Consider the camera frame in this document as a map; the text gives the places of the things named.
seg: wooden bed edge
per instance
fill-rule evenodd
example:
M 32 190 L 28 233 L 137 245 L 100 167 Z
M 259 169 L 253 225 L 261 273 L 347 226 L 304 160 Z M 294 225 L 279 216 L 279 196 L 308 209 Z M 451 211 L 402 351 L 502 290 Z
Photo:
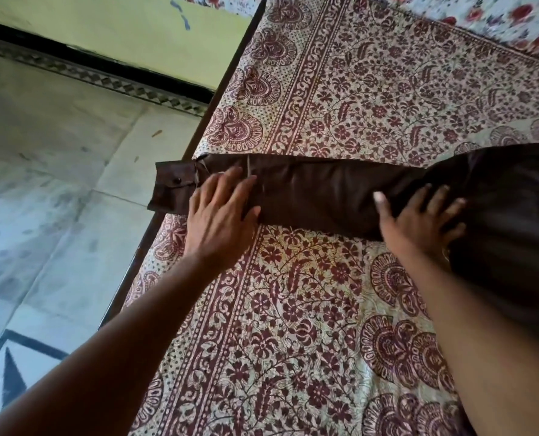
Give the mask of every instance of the wooden bed edge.
M 266 1 L 267 0 L 261 0 L 259 2 L 259 6 L 255 11 L 255 15 L 253 15 L 253 17 L 251 18 L 251 23 L 249 23 L 249 26 L 247 27 L 247 30 L 245 31 L 241 42 L 237 46 L 237 50 L 235 51 L 235 54 L 233 55 L 233 58 L 231 59 L 231 62 L 229 63 L 229 66 L 227 67 L 227 70 L 225 71 L 225 74 L 223 75 L 223 78 L 219 83 L 219 86 L 217 87 L 217 90 L 215 91 L 215 94 L 213 95 L 209 106 L 207 107 L 207 111 L 201 118 L 201 121 L 199 122 L 199 125 L 197 126 L 197 129 L 193 134 L 193 137 L 188 143 L 187 149 L 183 154 L 182 160 L 190 160 L 193 157 L 193 154 L 197 149 L 198 143 L 201 141 L 205 129 L 207 128 L 207 125 L 209 124 L 209 121 L 213 116 L 213 112 L 217 108 L 219 101 L 221 101 L 221 97 L 224 94 L 225 89 L 229 85 L 229 81 L 231 80 L 231 77 L 233 76 L 233 73 L 235 72 L 235 69 L 239 64 L 241 57 L 243 56 L 245 47 L 247 46 L 247 44 L 249 44 L 251 37 L 257 30 L 259 21 L 261 21 L 261 17 L 265 13 Z M 118 290 L 114 294 L 114 297 L 112 298 L 112 301 L 110 301 L 108 309 L 106 310 L 106 313 L 102 318 L 99 329 L 107 322 L 112 320 L 113 317 L 115 317 L 120 312 L 122 306 L 124 305 L 124 301 L 126 300 L 126 296 L 128 295 L 128 292 L 132 287 L 132 284 L 134 283 L 136 275 L 140 271 L 140 267 L 144 262 L 144 258 L 146 257 L 146 254 L 148 254 L 148 251 L 158 234 L 158 230 L 162 225 L 164 216 L 164 213 L 154 213 L 154 215 L 152 216 L 152 219 L 150 220 L 146 231 L 144 231 L 142 240 L 138 244 L 138 248 L 136 248 L 135 254 L 132 257 L 132 261 L 128 266 L 128 270 L 126 271 L 124 278 L 122 278 L 120 286 L 118 286 Z

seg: finger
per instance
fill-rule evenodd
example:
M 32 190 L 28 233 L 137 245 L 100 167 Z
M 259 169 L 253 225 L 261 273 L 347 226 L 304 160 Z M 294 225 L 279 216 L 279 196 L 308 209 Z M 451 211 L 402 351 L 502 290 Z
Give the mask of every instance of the finger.
M 439 214 L 439 211 L 443 206 L 443 202 L 445 201 L 445 197 L 448 196 L 448 192 L 449 187 L 447 185 L 441 185 L 439 189 L 435 191 L 435 194 L 433 195 L 433 197 L 431 197 L 431 200 L 427 205 L 427 212 L 429 214 L 431 214 L 432 216 L 436 216 L 437 214 Z
M 239 182 L 235 187 L 235 190 L 229 199 L 229 203 L 235 205 L 239 215 L 243 212 L 243 207 L 245 206 L 247 198 L 249 197 L 251 189 L 253 189 L 256 181 L 257 176 L 249 176 L 247 179 Z
M 215 195 L 215 190 L 217 189 L 217 183 L 221 177 L 220 173 L 214 173 L 209 176 L 205 183 L 201 186 L 201 198 L 199 201 L 199 206 L 205 207 L 209 205 L 211 199 Z
M 453 228 L 451 231 L 446 232 L 445 235 L 443 235 L 443 245 L 447 246 L 454 240 L 459 239 L 459 237 L 463 237 L 464 234 L 465 223 L 458 223 L 455 228 Z
M 227 203 L 235 185 L 239 182 L 242 172 L 243 169 L 241 167 L 231 167 L 219 177 L 217 190 L 211 200 L 214 205 L 222 206 Z
M 375 199 L 376 211 L 381 217 L 381 222 L 384 220 L 392 220 L 393 213 L 390 211 L 390 203 L 386 196 L 380 191 L 375 191 L 372 194 L 372 197 Z
M 259 218 L 259 213 L 261 212 L 261 206 L 254 206 L 251 208 L 245 218 L 243 219 L 243 241 L 245 243 L 245 248 L 251 245 L 253 236 L 257 231 L 257 219 Z
M 197 188 L 194 190 L 193 195 L 188 200 L 188 216 L 191 217 L 194 213 L 198 211 L 199 203 L 201 200 L 201 189 Z
M 455 199 L 451 205 L 441 214 L 439 217 L 439 225 L 445 225 L 449 220 L 453 219 L 457 214 L 461 212 L 465 206 L 465 199 Z
M 425 198 L 427 197 L 427 193 L 431 189 L 431 184 L 427 183 L 423 188 L 419 188 L 415 193 L 411 196 L 411 199 L 409 200 L 409 203 L 407 204 L 407 208 L 410 208 L 412 210 L 419 211 L 421 209 L 421 205 L 423 205 L 423 202 L 425 202 Z

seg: hand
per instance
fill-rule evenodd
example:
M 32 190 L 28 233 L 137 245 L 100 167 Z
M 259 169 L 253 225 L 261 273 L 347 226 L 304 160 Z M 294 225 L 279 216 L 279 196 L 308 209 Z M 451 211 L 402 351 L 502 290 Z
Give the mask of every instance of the hand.
M 249 248 L 257 229 L 259 206 L 242 220 L 256 177 L 239 180 L 241 168 L 211 175 L 190 199 L 185 256 L 197 255 L 215 272 L 232 267 Z
M 442 185 L 431 197 L 427 208 L 421 211 L 430 188 L 431 185 L 428 183 L 417 190 L 396 219 L 384 194 L 380 191 L 375 192 L 376 210 L 381 217 L 381 233 L 387 247 L 397 257 L 414 247 L 442 266 L 448 267 L 448 258 L 444 251 L 449 243 L 465 233 L 465 224 L 460 223 L 446 233 L 442 231 L 442 227 L 461 212 L 465 206 L 465 199 L 455 199 L 445 211 L 441 212 L 449 191 L 447 185 Z

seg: person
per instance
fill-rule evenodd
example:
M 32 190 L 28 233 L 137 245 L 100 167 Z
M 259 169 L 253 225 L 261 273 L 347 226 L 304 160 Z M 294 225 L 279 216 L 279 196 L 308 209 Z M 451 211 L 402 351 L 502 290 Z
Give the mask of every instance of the person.
M 250 247 L 260 207 L 242 217 L 255 177 L 231 168 L 190 199 L 185 253 L 124 309 L 0 413 L 0 436 L 125 435 L 180 327 L 204 291 Z M 464 226 L 442 232 L 465 202 L 445 211 L 441 187 L 425 208 L 419 190 L 395 219 L 374 195 L 380 228 L 418 286 L 467 415 L 480 436 L 539 435 L 539 341 L 477 298 L 449 271 L 444 249 Z

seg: yellow wall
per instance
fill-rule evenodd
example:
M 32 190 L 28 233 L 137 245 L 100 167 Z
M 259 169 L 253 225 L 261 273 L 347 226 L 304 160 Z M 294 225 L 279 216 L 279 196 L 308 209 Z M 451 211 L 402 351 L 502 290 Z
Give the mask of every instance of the yellow wall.
M 216 89 L 250 18 L 175 0 L 0 0 L 0 24 Z

